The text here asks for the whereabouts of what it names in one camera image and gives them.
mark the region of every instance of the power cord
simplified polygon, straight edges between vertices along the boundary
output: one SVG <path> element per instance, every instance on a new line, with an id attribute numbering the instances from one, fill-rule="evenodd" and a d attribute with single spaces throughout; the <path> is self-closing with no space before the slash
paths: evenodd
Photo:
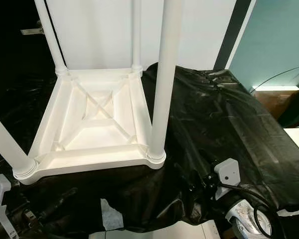
<path id="1" fill-rule="evenodd" d="M 253 192 L 251 190 L 248 190 L 246 188 L 241 188 L 241 187 L 232 186 L 232 185 L 223 184 L 223 183 L 219 183 L 218 186 L 219 187 L 223 187 L 223 188 L 230 188 L 232 190 L 239 191 L 239 192 L 245 192 L 245 193 L 248 193 L 248 194 L 256 197 L 257 199 L 261 200 L 263 203 L 259 203 L 259 204 L 257 204 L 254 207 L 254 218 L 255 218 L 255 222 L 256 222 L 256 225 L 257 225 L 259 231 L 264 236 L 266 236 L 266 237 L 268 237 L 270 239 L 281 239 L 280 237 L 278 237 L 276 235 L 276 230 L 280 228 L 280 231 L 281 231 L 282 235 L 284 236 L 284 239 L 287 239 L 286 232 L 285 232 L 284 227 L 283 227 L 283 225 L 282 225 L 282 223 L 281 223 L 281 221 L 279 219 L 278 214 L 276 213 L 276 209 L 273 208 L 273 207 L 271 207 L 270 206 L 271 204 L 263 196 L 255 193 L 255 192 Z M 272 216 L 272 218 L 274 218 L 274 220 L 275 220 L 274 222 L 272 222 L 272 221 L 270 222 L 271 225 L 272 225 L 272 233 L 271 233 L 271 235 L 269 235 L 268 233 L 266 233 L 264 231 L 264 229 L 260 225 L 260 222 L 259 222 L 259 219 L 258 219 L 258 214 L 257 214 L 257 211 L 259 210 L 260 207 L 265 208 L 267 210 L 267 212 L 269 212 L 270 215 Z M 262 213 L 264 213 L 266 215 L 266 217 L 268 218 L 268 220 L 270 220 L 270 217 L 268 217 L 267 212 L 265 213 L 265 212 L 262 211 Z"/>

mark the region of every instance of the floor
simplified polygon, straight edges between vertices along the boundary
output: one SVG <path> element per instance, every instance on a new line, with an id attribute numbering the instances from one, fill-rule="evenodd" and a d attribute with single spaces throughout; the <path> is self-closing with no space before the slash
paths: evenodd
<path id="1" fill-rule="evenodd" d="M 177 222 L 173 226 L 149 233 L 109 231 L 94 233 L 89 239 L 220 239 L 213 220 L 198 226 Z"/>

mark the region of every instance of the white wall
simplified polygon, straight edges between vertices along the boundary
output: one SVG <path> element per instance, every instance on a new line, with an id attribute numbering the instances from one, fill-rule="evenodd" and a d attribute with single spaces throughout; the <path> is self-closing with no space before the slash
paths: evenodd
<path id="1" fill-rule="evenodd" d="M 69 69 L 131 65 L 131 0 L 48 0 Z M 178 64 L 212 69 L 236 0 L 184 0 Z M 142 0 L 142 65 L 158 61 L 163 0 Z"/>

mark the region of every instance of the plastic wrap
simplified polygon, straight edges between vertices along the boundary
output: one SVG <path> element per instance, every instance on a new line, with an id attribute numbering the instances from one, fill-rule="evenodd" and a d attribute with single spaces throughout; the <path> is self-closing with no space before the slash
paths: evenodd
<path id="1" fill-rule="evenodd" d="M 156 71 L 154 64 L 142 77 L 150 115 Z M 53 84 L 39 85 L 44 90 L 33 84 L 39 95 L 52 91 Z M 14 114 L 14 120 L 5 118 L 5 125 L 9 119 L 23 122 L 11 133 L 25 150 L 45 107 L 46 97 L 42 99 L 32 104 L 35 116 L 30 119 L 21 114 L 24 111 Z M 25 95 L 23 100 L 25 110 L 30 99 Z M 12 198 L 26 198 L 22 208 L 40 218 L 41 233 L 50 238 L 87 238 L 103 231 L 101 198 L 122 213 L 124 228 L 130 231 L 152 231 L 180 220 L 197 225 L 224 218 L 226 203 L 212 201 L 203 181 L 215 164 L 231 157 L 240 165 L 240 186 L 260 193 L 277 208 L 299 205 L 298 147 L 229 71 L 176 68 L 165 150 L 167 159 L 159 170 L 134 166 L 51 176 L 21 185 Z M 0 167 L 0 172 L 11 176 L 9 167 Z M 64 198 L 68 191 L 73 193 Z M 237 193 L 228 197 L 234 199 Z M 8 198 L 6 202 L 12 210 Z"/>

